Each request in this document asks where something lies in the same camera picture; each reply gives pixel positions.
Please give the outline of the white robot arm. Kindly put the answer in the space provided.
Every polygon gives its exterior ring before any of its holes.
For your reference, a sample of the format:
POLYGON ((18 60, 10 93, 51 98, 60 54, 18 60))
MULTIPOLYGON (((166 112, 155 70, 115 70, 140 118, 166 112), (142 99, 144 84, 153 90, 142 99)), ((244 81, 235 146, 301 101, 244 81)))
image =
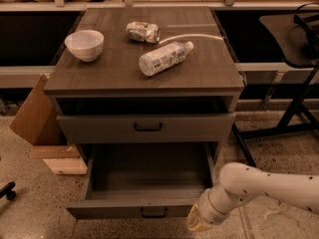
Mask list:
POLYGON ((239 162, 228 163, 220 170, 218 182, 192 205, 187 228, 207 231, 223 223, 233 209, 259 196, 319 214, 319 176, 270 173, 239 162))

